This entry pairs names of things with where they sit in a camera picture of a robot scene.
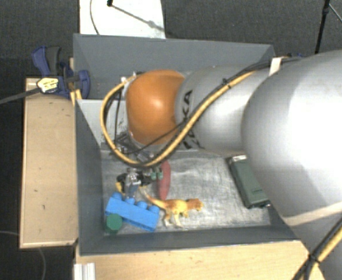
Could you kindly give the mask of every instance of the white paper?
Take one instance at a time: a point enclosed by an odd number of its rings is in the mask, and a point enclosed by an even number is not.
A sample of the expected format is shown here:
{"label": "white paper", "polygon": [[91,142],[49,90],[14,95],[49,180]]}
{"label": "white paper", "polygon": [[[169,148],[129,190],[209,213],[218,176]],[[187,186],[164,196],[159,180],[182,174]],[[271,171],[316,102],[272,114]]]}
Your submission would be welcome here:
{"label": "white paper", "polygon": [[91,14],[100,35],[136,36],[164,39],[163,13],[160,0],[80,0],[80,33],[97,34]]}

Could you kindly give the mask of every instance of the gray floor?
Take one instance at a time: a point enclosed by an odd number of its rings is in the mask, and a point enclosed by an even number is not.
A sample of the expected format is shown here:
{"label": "gray floor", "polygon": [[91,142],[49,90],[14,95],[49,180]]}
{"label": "gray floor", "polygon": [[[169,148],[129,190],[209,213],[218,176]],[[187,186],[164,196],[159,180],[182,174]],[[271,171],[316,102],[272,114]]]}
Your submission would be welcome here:
{"label": "gray floor", "polygon": [[[0,0],[0,98],[36,74],[30,53],[59,45],[71,56],[79,0]],[[322,0],[162,0],[167,37],[269,43],[277,55],[313,54]],[[342,0],[332,0],[342,16]],[[342,49],[342,25],[329,13],[321,51]],[[0,106],[0,230],[17,232],[22,164],[22,102]],[[45,250],[46,279],[69,279],[72,249]],[[0,234],[0,279],[40,279],[42,261]]]}

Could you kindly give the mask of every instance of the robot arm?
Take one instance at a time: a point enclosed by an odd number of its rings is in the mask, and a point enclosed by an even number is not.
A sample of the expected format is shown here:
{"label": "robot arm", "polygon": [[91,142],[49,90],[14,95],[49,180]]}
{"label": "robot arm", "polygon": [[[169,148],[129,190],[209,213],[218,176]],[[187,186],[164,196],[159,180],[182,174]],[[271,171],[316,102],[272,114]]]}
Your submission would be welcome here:
{"label": "robot arm", "polygon": [[[149,159],[117,155],[152,167],[180,144],[224,157],[245,153],[277,212],[312,251],[342,216],[342,51],[283,63],[272,76],[267,64],[166,72],[131,80],[126,94],[130,140],[146,146]],[[166,144],[173,130],[147,146],[177,125],[176,140]],[[321,268],[326,279],[342,279],[342,242]]]}

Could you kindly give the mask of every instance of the dark green object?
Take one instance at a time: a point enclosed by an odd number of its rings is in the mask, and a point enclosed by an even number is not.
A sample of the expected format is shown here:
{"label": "dark green object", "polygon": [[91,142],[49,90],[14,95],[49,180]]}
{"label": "dark green object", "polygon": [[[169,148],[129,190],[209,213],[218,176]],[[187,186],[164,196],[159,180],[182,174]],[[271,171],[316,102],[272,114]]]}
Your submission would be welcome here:
{"label": "dark green object", "polygon": [[112,213],[106,217],[106,231],[116,234],[123,224],[123,219],[117,213]]}
{"label": "dark green object", "polygon": [[256,180],[247,159],[229,160],[230,170],[242,201],[247,208],[264,207],[270,202]]}

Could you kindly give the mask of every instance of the yellow cable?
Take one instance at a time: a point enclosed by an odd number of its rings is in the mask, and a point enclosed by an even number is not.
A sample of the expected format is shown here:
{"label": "yellow cable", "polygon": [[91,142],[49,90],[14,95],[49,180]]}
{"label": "yellow cable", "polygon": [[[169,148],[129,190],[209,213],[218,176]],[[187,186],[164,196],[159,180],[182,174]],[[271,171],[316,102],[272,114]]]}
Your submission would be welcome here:
{"label": "yellow cable", "polygon": [[[229,83],[227,83],[226,85],[224,85],[222,88],[220,88],[218,91],[216,91],[213,95],[211,95],[196,111],[196,113],[190,118],[190,120],[188,121],[188,123],[186,124],[186,126],[184,126],[184,128],[182,129],[182,131],[180,132],[180,134],[178,134],[178,136],[176,137],[176,139],[174,140],[173,143],[171,143],[169,145],[169,147],[161,154],[159,155],[157,158],[155,158],[154,160],[152,160],[149,163],[146,163],[143,165],[143,167],[150,167],[153,165],[156,165],[158,163],[160,163],[162,160],[164,160],[171,152],[173,152],[173,150],[181,143],[181,141],[185,138],[185,136],[189,133],[189,131],[191,130],[191,128],[194,126],[194,124],[198,121],[199,117],[203,114],[203,112],[215,101],[217,100],[221,95],[223,95],[226,91],[228,91],[230,88],[232,88],[233,86],[237,85],[238,83],[242,82],[244,79],[246,79],[247,77],[251,76],[255,71],[252,72],[247,72],[235,79],[233,79],[232,81],[230,81]],[[116,87],[114,87],[113,89],[111,89],[106,97],[104,98],[102,105],[101,105],[101,115],[100,115],[100,122],[101,122],[101,128],[103,131],[103,134],[105,136],[105,139],[107,140],[107,143],[109,144],[110,148],[112,149],[112,151],[120,158],[122,159],[124,162],[127,162],[128,164],[133,164],[133,165],[141,165],[142,163],[139,161],[135,161],[132,160],[130,158],[128,158],[127,156],[125,156],[123,153],[121,153],[118,148],[115,146],[115,144],[113,143],[113,141],[111,140],[107,130],[106,130],[106,126],[104,124],[105,121],[105,108],[106,105],[109,101],[109,99],[116,94],[117,91],[119,91],[121,88],[124,87],[124,85],[128,82],[131,82],[135,79],[135,76],[123,81],[121,84],[117,85]]]}
{"label": "yellow cable", "polygon": [[315,262],[314,266],[311,269],[310,275],[314,272],[314,270],[319,266],[319,263],[325,260],[327,256],[334,250],[334,248],[340,243],[342,240],[342,227],[338,230],[337,233],[333,236],[333,238],[325,245],[324,249],[318,256],[318,262]]}

